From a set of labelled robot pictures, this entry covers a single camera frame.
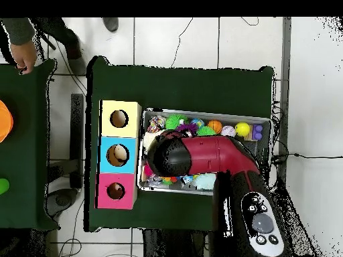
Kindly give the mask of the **person's hand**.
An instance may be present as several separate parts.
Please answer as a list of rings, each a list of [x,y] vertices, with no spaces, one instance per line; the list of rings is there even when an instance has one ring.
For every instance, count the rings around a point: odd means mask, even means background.
[[[11,54],[15,63],[17,64],[17,69],[20,74],[30,73],[37,60],[36,47],[32,40],[22,45],[10,44]]]

